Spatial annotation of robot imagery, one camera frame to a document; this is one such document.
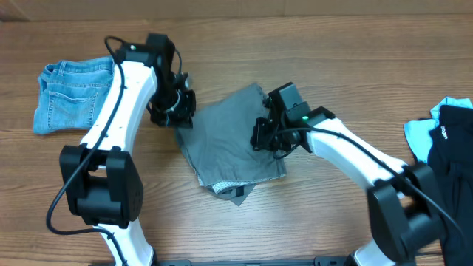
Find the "grey shorts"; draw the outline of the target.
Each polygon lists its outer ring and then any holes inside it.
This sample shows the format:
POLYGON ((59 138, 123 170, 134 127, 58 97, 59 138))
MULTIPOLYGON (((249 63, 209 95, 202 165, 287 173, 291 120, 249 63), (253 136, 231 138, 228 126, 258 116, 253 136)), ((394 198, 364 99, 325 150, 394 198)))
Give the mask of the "grey shorts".
POLYGON ((256 119, 265 117, 266 94, 257 83, 196 113, 191 129, 175 136, 201 187, 213 196, 241 205, 254 187, 286 175, 284 160, 270 151, 254 151, 256 119))

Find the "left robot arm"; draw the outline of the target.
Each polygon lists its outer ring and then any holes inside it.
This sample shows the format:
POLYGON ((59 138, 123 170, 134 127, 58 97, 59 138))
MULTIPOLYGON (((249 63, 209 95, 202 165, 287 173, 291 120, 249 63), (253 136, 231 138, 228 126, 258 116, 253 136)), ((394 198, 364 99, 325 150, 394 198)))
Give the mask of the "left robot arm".
POLYGON ((192 128, 195 93, 188 73, 171 69, 179 52, 167 35, 151 33, 145 44, 121 40, 109 52, 115 63, 112 87, 80 145, 65 146, 60 153, 64 185, 46 224, 51 232, 62 233, 52 226, 52 213, 66 197, 70 212, 88 226, 73 233, 99 233, 114 265, 157 265, 138 219, 144 192, 132 149, 144 112, 158 126, 192 128))

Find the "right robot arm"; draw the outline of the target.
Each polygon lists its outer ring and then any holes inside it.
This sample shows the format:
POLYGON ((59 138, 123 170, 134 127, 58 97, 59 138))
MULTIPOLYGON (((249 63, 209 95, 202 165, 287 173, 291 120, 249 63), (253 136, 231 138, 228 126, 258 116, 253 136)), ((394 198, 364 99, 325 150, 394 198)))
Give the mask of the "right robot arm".
POLYGON ((420 249, 446 232, 434 172, 408 165, 354 135, 331 111, 311 109, 293 83, 264 96, 268 116, 256 119, 251 145, 282 159, 295 148, 331 162, 367 196, 372 241, 350 255, 315 265, 415 265, 420 249))

